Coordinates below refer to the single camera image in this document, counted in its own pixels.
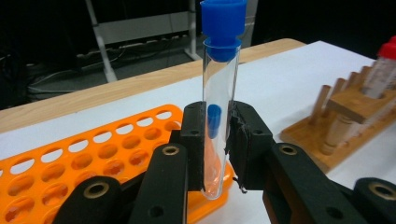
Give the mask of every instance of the clear plastic test tube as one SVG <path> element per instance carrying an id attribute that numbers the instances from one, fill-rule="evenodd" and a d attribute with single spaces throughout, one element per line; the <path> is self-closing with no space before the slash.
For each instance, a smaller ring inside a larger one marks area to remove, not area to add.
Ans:
<path id="1" fill-rule="evenodd" d="M 245 30 L 247 0 L 201 2 L 204 43 L 203 101 L 205 151 L 203 194 L 217 199 L 222 190 L 226 142 L 241 41 Z"/>
<path id="2" fill-rule="evenodd" d="M 217 48 L 205 42 L 203 98 L 205 113 L 205 190 L 208 199 L 221 194 L 226 162 L 226 141 L 233 105 L 240 42 L 236 46 Z M 213 58 L 213 51 L 230 51 L 233 57 L 227 60 Z"/>

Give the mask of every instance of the cable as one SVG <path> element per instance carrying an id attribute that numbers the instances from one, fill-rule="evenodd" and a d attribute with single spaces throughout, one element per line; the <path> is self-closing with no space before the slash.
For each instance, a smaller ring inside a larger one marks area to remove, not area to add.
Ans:
<path id="1" fill-rule="evenodd" d="M 42 90 L 42 89 L 35 88 L 35 87 L 28 87 L 28 89 L 31 91 L 37 91 L 37 92 L 29 92 L 31 94 L 70 93 L 70 92 L 79 91 L 79 90 L 75 90 L 75 91 L 48 91 L 48 90 Z"/>

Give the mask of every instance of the wooden peg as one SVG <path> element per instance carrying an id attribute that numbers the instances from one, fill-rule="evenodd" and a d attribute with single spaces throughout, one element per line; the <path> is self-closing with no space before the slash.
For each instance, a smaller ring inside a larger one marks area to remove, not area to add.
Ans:
<path id="1" fill-rule="evenodd" d="M 317 122 L 317 119 L 321 114 L 324 102 L 326 101 L 327 96 L 329 95 L 330 88 L 331 87 L 328 85 L 322 86 L 318 99 L 315 102 L 314 109 L 312 110 L 311 116 L 309 117 L 309 122 L 308 122 L 309 124 L 314 125 Z"/>

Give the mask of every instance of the orange test tube rack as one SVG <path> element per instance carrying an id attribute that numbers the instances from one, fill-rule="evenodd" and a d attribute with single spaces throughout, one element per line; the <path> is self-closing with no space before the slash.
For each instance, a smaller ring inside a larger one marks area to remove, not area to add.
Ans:
<path id="1" fill-rule="evenodd" d="M 0 223 L 52 223 L 82 181 L 107 175 L 123 183 L 145 172 L 153 150 L 181 121 L 178 107 L 162 105 L 0 161 Z M 227 165 L 226 190 L 215 201 L 189 192 L 189 223 L 226 203 L 232 175 Z"/>

